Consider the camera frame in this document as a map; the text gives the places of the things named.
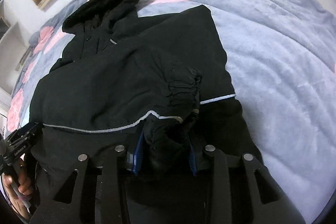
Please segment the person's left hand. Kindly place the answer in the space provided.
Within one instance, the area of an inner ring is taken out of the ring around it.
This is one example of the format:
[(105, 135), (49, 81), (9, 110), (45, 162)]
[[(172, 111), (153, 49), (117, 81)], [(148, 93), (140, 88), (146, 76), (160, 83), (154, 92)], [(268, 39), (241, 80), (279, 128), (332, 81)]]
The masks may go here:
[(15, 180), (10, 175), (2, 175), (2, 183), (5, 193), (11, 203), (11, 208), (22, 217), (25, 221), (29, 221), (31, 216), (29, 210), (23, 203), (23, 196), (28, 197), (33, 193), (31, 180), (27, 176), (25, 163), (22, 159), (19, 160), (19, 174)]

